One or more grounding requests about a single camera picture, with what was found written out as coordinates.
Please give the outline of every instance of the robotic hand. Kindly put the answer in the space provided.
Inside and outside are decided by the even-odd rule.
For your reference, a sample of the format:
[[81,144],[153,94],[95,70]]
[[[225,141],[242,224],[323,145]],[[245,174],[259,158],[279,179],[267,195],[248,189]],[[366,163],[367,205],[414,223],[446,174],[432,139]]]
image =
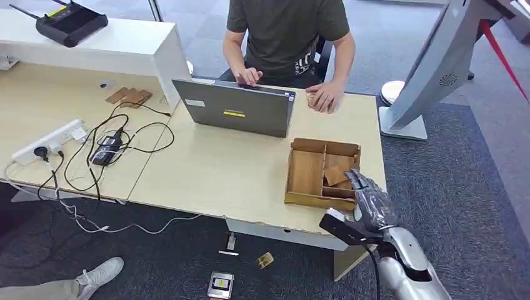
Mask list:
[[358,170],[351,169],[345,175],[357,197],[354,221],[330,208],[320,227],[348,245],[366,248],[367,244],[377,244],[378,268],[397,299],[451,300],[418,240],[398,226],[398,214],[388,194]]

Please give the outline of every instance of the power adapter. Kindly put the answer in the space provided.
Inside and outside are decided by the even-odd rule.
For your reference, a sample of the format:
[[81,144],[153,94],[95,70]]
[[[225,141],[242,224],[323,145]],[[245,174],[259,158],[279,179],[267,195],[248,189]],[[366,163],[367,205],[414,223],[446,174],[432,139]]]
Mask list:
[[118,129],[113,136],[106,136],[97,147],[96,152],[90,157],[90,161],[98,166],[108,166],[121,147],[121,134],[123,128]]

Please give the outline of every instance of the man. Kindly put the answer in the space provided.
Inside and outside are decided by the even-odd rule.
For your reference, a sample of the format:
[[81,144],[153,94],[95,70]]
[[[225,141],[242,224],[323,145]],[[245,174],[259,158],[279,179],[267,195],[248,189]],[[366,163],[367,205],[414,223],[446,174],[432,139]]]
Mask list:
[[88,300],[96,290],[113,280],[123,268],[123,259],[113,257],[72,280],[51,281],[38,286],[0,288],[0,300]]
[[[309,107],[332,113],[343,95],[355,43],[341,0],[230,0],[224,57],[241,84],[306,88]],[[246,57],[241,43],[248,29]],[[335,73],[322,83],[315,74],[318,36],[332,41]]]

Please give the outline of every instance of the laptop lid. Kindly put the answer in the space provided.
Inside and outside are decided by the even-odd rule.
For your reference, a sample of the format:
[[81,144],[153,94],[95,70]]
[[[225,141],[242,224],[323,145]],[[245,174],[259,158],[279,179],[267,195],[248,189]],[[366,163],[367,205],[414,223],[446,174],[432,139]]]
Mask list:
[[195,123],[285,138],[295,93],[232,82],[174,79]]

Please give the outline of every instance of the power strip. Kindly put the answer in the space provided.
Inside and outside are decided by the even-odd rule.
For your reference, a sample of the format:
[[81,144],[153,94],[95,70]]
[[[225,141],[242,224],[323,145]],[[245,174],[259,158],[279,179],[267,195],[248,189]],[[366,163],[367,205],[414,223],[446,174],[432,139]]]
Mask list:
[[33,154],[33,151],[37,147],[46,147],[50,153],[57,153],[61,145],[68,143],[75,139],[82,143],[86,138],[87,132],[83,126],[83,122],[79,119],[75,119],[63,127],[45,135],[38,141],[32,142],[30,145],[15,152],[11,158],[17,163],[27,166],[35,161],[38,156]]

